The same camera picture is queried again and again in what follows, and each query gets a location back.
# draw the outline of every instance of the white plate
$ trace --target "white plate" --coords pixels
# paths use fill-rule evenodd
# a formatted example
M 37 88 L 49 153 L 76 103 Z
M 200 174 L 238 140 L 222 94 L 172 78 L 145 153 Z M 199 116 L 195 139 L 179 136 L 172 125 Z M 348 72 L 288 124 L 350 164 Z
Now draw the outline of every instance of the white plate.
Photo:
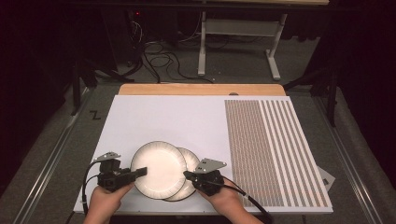
M 148 167 L 148 174 L 136 179 L 136 188 L 152 199 L 166 199 L 178 193 L 186 182 L 187 164 L 181 152 L 165 142 L 147 143 L 134 154 L 131 170 Z
M 184 156 L 184 159 L 186 160 L 187 170 L 193 172 L 195 167 L 197 167 L 200 162 L 198 157 L 184 147 L 178 147 L 178 150 L 181 152 L 181 154 Z M 168 202 L 181 201 L 191 196 L 194 192 L 195 187 L 192 185 L 191 181 L 187 180 L 177 194 L 164 200 Z

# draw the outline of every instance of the stacked plate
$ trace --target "stacked plate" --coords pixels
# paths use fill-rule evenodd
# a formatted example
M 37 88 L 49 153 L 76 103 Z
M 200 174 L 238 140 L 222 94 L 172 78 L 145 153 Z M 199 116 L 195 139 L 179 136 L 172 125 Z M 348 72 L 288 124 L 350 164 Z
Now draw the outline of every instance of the stacked plate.
M 195 192 L 183 172 L 193 171 L 199 163 L 194 153 L 166 142 L 150 142 L 134 154 L 131 170 L 148 167 L 148 174 L 136 179 L 134 185 L 145 196 L 168 202 L 180 201 Z

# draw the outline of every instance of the person's right hand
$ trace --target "person's right hand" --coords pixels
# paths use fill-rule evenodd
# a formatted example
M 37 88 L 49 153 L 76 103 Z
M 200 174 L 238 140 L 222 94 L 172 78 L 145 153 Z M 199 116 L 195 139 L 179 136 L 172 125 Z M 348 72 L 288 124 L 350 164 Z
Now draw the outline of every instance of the person's right hand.
M 224 184 L 235 188 L 235 185 L 225 178 Z M 234 224 L 262 223 L 244 208 L 235 190 L 221 188 L 219 193 L 210 197 L 200 190 L 197 191 L 212 204 L 219 214 L 227 217 Z

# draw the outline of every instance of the plate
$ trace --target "plate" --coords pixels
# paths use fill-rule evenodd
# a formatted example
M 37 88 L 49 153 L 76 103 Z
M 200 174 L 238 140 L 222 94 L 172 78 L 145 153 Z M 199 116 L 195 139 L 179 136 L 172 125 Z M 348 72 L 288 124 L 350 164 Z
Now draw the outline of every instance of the plate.
M 192 153 L 191 151 L 189 151 L 188 149 L 186 149 L 184 147 L 178 147 L 177 149 L 183 155 L 184 160 L 186 160 L 187 170 L 190 172 L 193 172 L 195 167 L 197 167 L 197 165 L 200 162 L 198 157 L 194 153 Z M 181 201 L 181 200 L 186 199 L 189 196 L 191 196 L 194 192 L 195 192 L 195 187 L 192 185 L 191 181 L 186 181 L 184 183 L 183 187 L 181 187 L 181 190 L 177 194 L 175 194 L 174 196 L 172 196 L 170 198 L 164 199 L 164 200 L 168 201 L 168 202 Z
M 134 185 L 145 196 L 166 199 L 178 193 L 186 182 L 184 156 L 166 142 L 150 142 L 139 148 L 131 162 L 131 170 L 148 167 L 148 174 L 136 179 Z

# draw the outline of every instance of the gray floor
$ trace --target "gray floor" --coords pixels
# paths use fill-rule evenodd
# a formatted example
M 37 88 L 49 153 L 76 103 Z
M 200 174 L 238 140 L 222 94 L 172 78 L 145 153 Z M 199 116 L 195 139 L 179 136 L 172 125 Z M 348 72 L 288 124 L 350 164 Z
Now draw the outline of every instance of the gray floor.
M 285 84 L 302 75 L 317 41 L 298 42 L 296 39 L 282 40 L 276 52 L 276 62 L 282 79 L 274 82 L 270 76 L 268 63 L 264 59 L 264 46 L 270 40 L 241 43 L 252 38 L 238 38 L 222 49 L 208 49 L 206 56 L 205 78 L 216 83 L 280 83 Z M 220 42 L 209 42 L 215 48 Z M 159 46 L 148 48 L 156 52 Z M 180 72 L 196 77 L 198 47 L 179 45 L 174 52 L 181 64 Z M 152 61 L 157 65 L 167 62 L 164 57 Z M 157 68 L 163 82 L 174 82 L 171 77 L 180 77 L 176 72 L 176 62 L 169 68 Z M 135 75 L 136 82 L 155 82 L 155 78 L 142 68 Z M 187 80 L 183 82 L 202 82 Z M 96 89 L 90 89 L 85 95 L 85 104 L 78 117 L 71 117 L 73 109 L 70 91 L 66 94 L 64 106 L 48 121 L 45 129 L 27 155 L 21 169 L 15 175 L 0 200 L 0 223 L 12 223 L 25 202 L 32 202 L 31 213 L 18 216 L 18 220 L 29 223 L 65 223 L 76 202 L 83 173 L 106 121 L 112 99 L 117 94 L 120 83 L 101 80 Z M 380 169 L 375 157 L 368 148 L 347 104 L 339 91 L 335 111 L 336 128 L 330 128 L 323 118 L 321 98 L 312 98 L 309 87 L 297 87 L 287 92 L 295 106 L 303 126 L 308 144 L 314 158 L 321 168 L 334 175 L 336 180 L 329 191 L 334 212 L 330 215 L 306 216 L 306 223 L 396 223 L 396 193 L 387 177 Z M 96 110 L 101 119 L 92 119 Z M 60 138 L 68 133 L 67 138 Z M 55 158 L 53 164 L 47 163 Z M 48 182 L 42 188 L 35 185 L 45 174 Z M 39 189 L 37 195 L 28 199 L 32 189 Z M 303 223 L 302 216 L 276 215 L 276 223 Z M 171 219 L 169 217 L 123 217 L 133 223 L 195 223 L 206 220 L 193 218 Z M 70 223 L 81 223 L 83 215 L 74 214 Z

